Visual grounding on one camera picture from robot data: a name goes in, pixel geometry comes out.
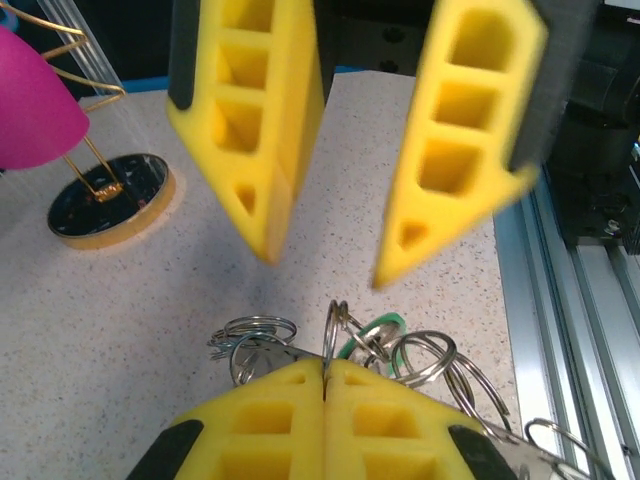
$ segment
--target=gold wire frame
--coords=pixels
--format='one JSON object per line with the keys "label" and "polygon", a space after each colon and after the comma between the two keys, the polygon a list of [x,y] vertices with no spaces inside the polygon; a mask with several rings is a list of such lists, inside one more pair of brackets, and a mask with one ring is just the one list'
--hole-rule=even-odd
{"label": "gold wire frame", "polygon": [[[79,47],[81,47],[81,46],[83,46],[83,45],[85,45],[85,44],[87,44],[89,42],[89,39],[88,39],[87,35],[82,30],[80,30],[78,28],[67,27],[65,25],[59,25],[57,23],[49,22],[48,20],[43,20],[42,18],[34,17],[33,15],[25,13],[22,10],[18,10],[17,8],[12,7],[11,5],[9,5],[9,4],[7,4],[6,2],[3,2],[3,1],[0,1],[0,8],[13,13],[15,16],[17,16],[18,18],[20,18],[20,19],[22,19],[22,20],[24,20],[26,22],[33,23],[33,24],[38,25],[40,27],[46,28],[48,30],[54,30],[54,31],[61,32],[61,33],[68,33],[70,35],[74,35],[74,36],[79,37],[77,40],[74,40],[71,43],[68,43],[66,45],[62,45],[60,47],[56,47],[56,48],[54,48],[52,50],[46,51],[44,53],[41,53],[40,56],[45,61],[46,60],[50,60],[50,59],[55,58],[55,57],[58,57],[58,56],[63,55],[65,53],[68,53],[71,50],[73,50],[74,48],[79,48]],[[126,94],[125,90],[119,85],[111,85],[111,84],[108,84],[108,83],[97,82],[95,80],[90,80],[88,78],[83,78],[83,77],[80,77],[78,75],[74,75],[73,73],[65,72],[64,70],[61,70],[61,69],[59,69],[57,67],[54,67],[53,65],[50,65],[50,66],[53,69],[53,71],[56,72],[56,74],[58,76],[62,77],[62,78],[66,78],[67,80],[70,80],[72,82],[76,82],[76,83],[79,83],[81,85],[87,85],[87,86],[92,87],[92,88],[100,88],[102,90],[107,90],[107,91],[114,92],[113,95],[108,96],[106,98],[103,98],[102,100],[99,100],[98,102],[96,102],[96,103],[94,103],[92,105],[89,105],[86,108],[83,108],[82,110],[83,110],[84,113],[89,113],[89,112],[92,112],[94,110],[97,110],[98,108],[101,108],[101,107],[104,107],[106,105],[109,105],[110,103],[113,103],[113,102],[119,100],[120,98],[124,97],[125,94]],[[109,163],[106,161],[104,156],[98,151],[98,149],[95,147],[93,142],[89,139],[89,137],[85,136],[84,137],[84,141],[87,144],[87,146],[89,147],[89,149],[91,150],[91,152],[96,156],[98,161],[107,170],[107,172],[109,173],[109,175],[111,176],[111,178],[113,179],[115,184],[107,185],[106,187],[96,191],[89,184],[87,179],[84,178],[84,176],[82,175],[82,172],[73,163],[71,158],[68,155],[63,155],[63,158],[67,162],[69,167],[71,167],[71,169],[76,174],[78,179],[91,192],[91,194],[94,196],[94,198],[99,202],[104,202],[104,201],[109,200],[109,199],[115,197],[116,195],[118,195],[122,191],[122,185],[121,185],[120,181],[118,180],[118,178],[113,173],[113,170],[109,166]]]}

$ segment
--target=white speckled table surface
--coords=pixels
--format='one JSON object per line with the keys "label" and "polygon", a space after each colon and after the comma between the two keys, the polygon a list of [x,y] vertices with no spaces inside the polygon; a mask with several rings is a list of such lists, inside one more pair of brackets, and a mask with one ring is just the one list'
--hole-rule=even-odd
{"label": "white speckled table surface", "polygon": [[[61,244],[46,225],[72,179],[61,161],[0,179],[0,477],[124,478],[173,417],[231,388],[226,363],[208,359],[215,329],[281,315],[298,324],[297,346],[320,352],[331,298],[362,321],[395,311],[410,330],[451,335],[517,421],[492,222],[392,288],[369,289],[412,87],[379,73],[336,77],[277,268],[231,226],[169,127],[163,92],[91,114],[107,156],[158,154],[178,180],[168,211],[139,238],[94,252]],[[72,156],[92,163],[80,147]],[[450,401],[442,387],[426,391]]]}

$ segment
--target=yellow foam gripper pad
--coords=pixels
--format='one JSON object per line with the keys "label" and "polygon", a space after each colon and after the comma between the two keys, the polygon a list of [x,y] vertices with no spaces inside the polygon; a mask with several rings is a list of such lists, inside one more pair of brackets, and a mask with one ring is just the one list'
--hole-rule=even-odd
{"label": "yellow foam gripper pad", "polygon": [[203,428],[176,480],[322,480],[321,361],[301,360],[176,419]]}
{"label": "yellow foam gripper pad", "polygon": [[529,0],[440,0],[416,75],[373,285],[388,285],[533,185],[511,173],[548,32]]}
{"label": "yellow foam gripper pad", "polygon": [[167,111],[233,224],[275,263],[324,111],[312,0],[176,0]]}
{"label": "yellow foam gripper pad", "polygon": [[331,362],[324,399],[323,386],[322,360],[306,359],[215,398],[129,479],[474,480],[449,427],[477,421],[346,360]]}

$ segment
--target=green key ring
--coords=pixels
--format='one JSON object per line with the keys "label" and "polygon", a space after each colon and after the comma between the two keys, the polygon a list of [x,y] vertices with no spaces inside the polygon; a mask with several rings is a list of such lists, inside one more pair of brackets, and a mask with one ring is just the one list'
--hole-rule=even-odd
{"label": "green key ring", "polygon": [[[362,338],[367,333],[372,331],[374,328],[377,328],[380,325],[386,325],[386,324],[396,324],[397,325],[397,327],[399,329],[399,332],[398,332],[398,335],[396,335],[396,337],[399,337],[399,336],[404,335],[404,334],[407,333],[407,324],[405,323],[404,319],[400,315],[398,315],[397,313],[391,312],[391,313],[386,313],[386,314],[382,315],[381,317],[376,318],[373,322],[365,325],[358,332],[358,336],[360,338]],[[347,341],[347,343],[345,343],[344,346],[338,352],[338,358],[342,358],[342,359],[348,360],[349,357],[351,356],[351,354],[356,350],[356,348],[358,348],[358,344],[356,343],[356,341],[353,338],[350,338]],[[393,366],[391,364],[389,364],[389,375],[393,375]]]}

